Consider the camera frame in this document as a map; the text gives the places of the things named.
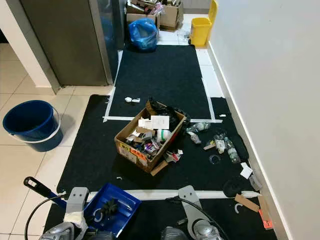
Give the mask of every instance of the blue plastic tray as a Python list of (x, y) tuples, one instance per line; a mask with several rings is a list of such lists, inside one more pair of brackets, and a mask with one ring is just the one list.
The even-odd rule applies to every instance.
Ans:
[(115, 199), (117, 211), (114, 215), (104, 217), (100, 222), (94, 222), (89, 227), (101, 231), (110, 231), (117, 238), (125, 228), (141, 201), (122, 189), (107, 183), (104, 185), (84, 209), (84, 217), (90, 217), (95, 210), (100, 209), (106, 202)]

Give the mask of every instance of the wire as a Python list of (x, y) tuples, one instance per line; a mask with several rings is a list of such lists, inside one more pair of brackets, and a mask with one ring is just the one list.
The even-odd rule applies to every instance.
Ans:
[(31, 212), (28, 220), (26, 221), (26, 224), (25, 224), (25, 228), (24, 228), (24, 240), (28, 240), (28, 227), (29, 227), (29, 223), (30, 223), (30, 220), (32, 218), (32, 216), (35, 214), (35, 212), (37, 211), (37, 209), (42, 205), (42, 204), (45, 204), (46, 202), (49, 202), (53, 199), (59, 199), (59, 198), (62, 198), (64, 197), (65, 195), (59, 195), (59, 196), (54, 196), (54, 197), (51, 197), (51, 198), (48, 198), (42, 202), (40, 202), (34, 209), (33, 211)]
[(199, 207), (198, 205), (196, 205), (195, 203), (193, 203), (192, 201), (180, 198), (180, 197), (168, 197), (165, 200), (172, 202), (172, 203), (177, 203), (177, 202), (185, 202), (189, 205), (191, 205), (192, 207), (196, 208), (197, 210), (199, 210), (201, 213), (203, 213), (214, 225), (217, 226), (217, 228), (222, 232), (222, 234), (224, 235), (226, 240), (230, 240), (230, 238), (228, 237), (228, 235), (226, 234), (226, 232), (223, 230), (223, 228), (208, 214), (206, 213), (201, 207)]

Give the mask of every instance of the tiled floor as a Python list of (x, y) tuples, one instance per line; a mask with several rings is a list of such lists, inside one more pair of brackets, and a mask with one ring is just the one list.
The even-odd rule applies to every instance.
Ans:
[[(180, 29), (160, 31), (158, 44), (187, 45), (184, 36), (190, 31), (194, 17), (203, 15), (185, 14)], [(207, 50), (197, 49), (196, 52), (209, 97), (222, 97)], [(44, 199), (23, 185), (24, 178), (35, 176), (52, 190), (56, 189), (90, 95), (108, 95), (111, 90), (112, 86), (68, 86), (54, 95), (50, 88), (36, 88), (10, 45), (0, 44), (0, 240), (23, 240), (29, 214)], [(5, 114), (28, 100), (47, 101), (59, 112), (64, 138), (55, 149), (36, 152), (11, 138), (4, 130), (1, 123)], [(49, 203), (43, 205), (33, 216), (29, 239), (36, 240), (43, 232), (49, 207)]]

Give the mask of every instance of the stainless steel refrigerator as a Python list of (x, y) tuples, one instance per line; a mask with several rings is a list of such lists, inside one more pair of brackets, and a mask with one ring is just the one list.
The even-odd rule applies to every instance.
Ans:
[(114, 19), (112, 0), (20, 2), (60, 85), (113, 84), (119, 19)]

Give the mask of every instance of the yellow trash bin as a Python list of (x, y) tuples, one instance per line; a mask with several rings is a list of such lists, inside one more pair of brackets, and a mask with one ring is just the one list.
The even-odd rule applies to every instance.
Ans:
[(218, 5), (215, 0), (212, 0), (208, 17), (197, 17), (191, 21), (191, 44), (196, 47), (203, 47), (206, 45), (208, 34), (213, 26)]

